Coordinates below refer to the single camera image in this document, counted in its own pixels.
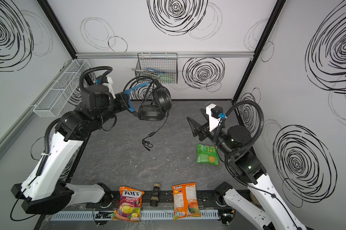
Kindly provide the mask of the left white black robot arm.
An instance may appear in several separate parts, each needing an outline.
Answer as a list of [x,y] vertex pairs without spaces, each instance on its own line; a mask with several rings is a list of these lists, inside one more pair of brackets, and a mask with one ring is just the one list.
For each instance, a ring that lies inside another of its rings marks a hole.
[[71,157],[87,144],[91,134],[128,109],[123,94],[114,94],[112,82],[106,78],[112,70],[100,66],[80,75],[82,102],[49,124],[39,163],[24,182],[12,187],[11,192],[17,201],[23,200],[21,207],[30,217],[52,215],[84,203],[107,208],[113,202],[111,190],[103,183],[72,185],[59,179]]

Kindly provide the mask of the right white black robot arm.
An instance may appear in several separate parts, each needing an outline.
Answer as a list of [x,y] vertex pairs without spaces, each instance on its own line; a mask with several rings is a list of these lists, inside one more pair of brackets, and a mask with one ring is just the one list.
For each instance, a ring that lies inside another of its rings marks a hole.
[[[252,106],[258,116],[256,133],[242,125],[236,125],[223,131],[229,115],[243,105]],[[223,182],[216,189],[217,197],[232,209],[239,211],[258,230],[306,230],[307,227],[292,213],[280,194],[273,186],[270,176],[261,161],[251,152],[252,146],[260,137],[264,127],[264,114],[254,101],[240,101],[226,113],[223,108],[210,104],[201,109],[207,122],[199,124],[193,118],[187,121],[193,136],[200,141],[210,139],[214,147],[224,154],[224,166],[229,174],[240,184],[247,187],[260,203],[260,208],[244,198],[229,183]]]

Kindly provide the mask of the black blue headphones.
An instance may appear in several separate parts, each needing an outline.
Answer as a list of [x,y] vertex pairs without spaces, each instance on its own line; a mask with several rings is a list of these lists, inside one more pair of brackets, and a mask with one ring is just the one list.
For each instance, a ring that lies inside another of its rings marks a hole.
[[[146,90],[138,109],[131,104],[131,93],[140,88]],[[143,121],[162,121],[169,116],[173,103],[169,90],[158,79],[149,76],[134,77],[124,87],[123,93],[129,95],[130,112]]]

